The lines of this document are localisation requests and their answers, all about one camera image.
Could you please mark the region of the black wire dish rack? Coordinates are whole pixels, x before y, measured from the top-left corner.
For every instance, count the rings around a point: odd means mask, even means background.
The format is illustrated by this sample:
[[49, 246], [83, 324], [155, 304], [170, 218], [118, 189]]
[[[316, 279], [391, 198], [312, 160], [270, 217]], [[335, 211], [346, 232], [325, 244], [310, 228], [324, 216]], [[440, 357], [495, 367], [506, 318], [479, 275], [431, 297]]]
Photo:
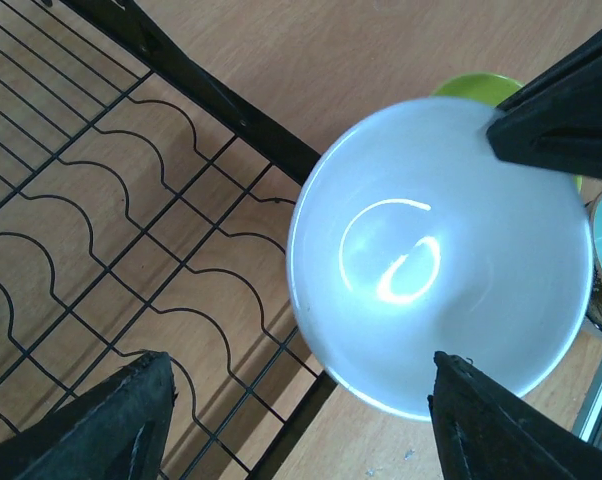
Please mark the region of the black wire dish rack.
[[285, 274], [318, 154], [145, 8], [0, 1], [0, 443], [165, 352], [156, 479], [272, 479], [335, 387]]

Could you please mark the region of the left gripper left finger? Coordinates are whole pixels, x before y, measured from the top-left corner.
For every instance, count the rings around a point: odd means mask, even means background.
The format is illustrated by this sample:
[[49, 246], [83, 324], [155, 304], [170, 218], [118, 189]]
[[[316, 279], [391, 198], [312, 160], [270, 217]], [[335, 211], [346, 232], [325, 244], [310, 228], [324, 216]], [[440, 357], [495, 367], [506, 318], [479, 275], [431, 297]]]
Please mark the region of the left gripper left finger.
[[176, 399], [170, 356], [149, 351], [0, 443], [0, 479], [156, 479]]

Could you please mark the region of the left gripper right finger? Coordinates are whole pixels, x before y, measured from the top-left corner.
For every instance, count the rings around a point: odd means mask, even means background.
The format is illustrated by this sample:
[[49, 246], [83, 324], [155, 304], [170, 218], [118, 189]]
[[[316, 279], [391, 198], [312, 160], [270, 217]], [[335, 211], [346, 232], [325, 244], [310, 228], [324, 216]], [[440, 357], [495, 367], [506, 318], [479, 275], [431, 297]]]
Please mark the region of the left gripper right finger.
[[434, 354], [428, 396], [445, 479], [602, 479], [602, 451], [457, 355]]

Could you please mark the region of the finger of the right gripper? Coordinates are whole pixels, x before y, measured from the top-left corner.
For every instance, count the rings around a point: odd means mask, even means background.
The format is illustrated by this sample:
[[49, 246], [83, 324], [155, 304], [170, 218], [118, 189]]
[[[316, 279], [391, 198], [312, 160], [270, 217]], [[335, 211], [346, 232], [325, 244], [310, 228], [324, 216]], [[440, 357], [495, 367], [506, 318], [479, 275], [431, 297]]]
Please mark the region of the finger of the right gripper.
[[498, 109], [500, 160], [602, 180], [602, 29]]

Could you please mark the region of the lime green bowl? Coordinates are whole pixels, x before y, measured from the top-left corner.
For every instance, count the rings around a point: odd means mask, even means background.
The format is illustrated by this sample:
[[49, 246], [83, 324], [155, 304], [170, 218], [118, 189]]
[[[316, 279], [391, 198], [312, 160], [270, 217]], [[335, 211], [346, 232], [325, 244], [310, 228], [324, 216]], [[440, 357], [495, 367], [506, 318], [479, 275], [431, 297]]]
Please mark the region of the lime green bowl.
[[470, 99], [496, 107], [522, 87], [521, 82], [507, 76], [490, 72], [471, 72], [446, 80], [431, 95]]

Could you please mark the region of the white bowl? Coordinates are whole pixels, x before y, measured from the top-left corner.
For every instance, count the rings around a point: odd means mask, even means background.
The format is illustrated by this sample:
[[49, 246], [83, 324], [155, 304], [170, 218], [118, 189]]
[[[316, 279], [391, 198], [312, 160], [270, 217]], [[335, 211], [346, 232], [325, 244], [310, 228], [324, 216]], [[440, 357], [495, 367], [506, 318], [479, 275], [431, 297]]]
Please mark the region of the white bowl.
[[325, 371], [387, 413], [430, 417], [434, 355], [517, 396], [577, 336], [590, 227], [571, 176], [500, 161], [497, 109], [431, 96], [380, 110], [321, 157], [286, 248], [300, 333]]

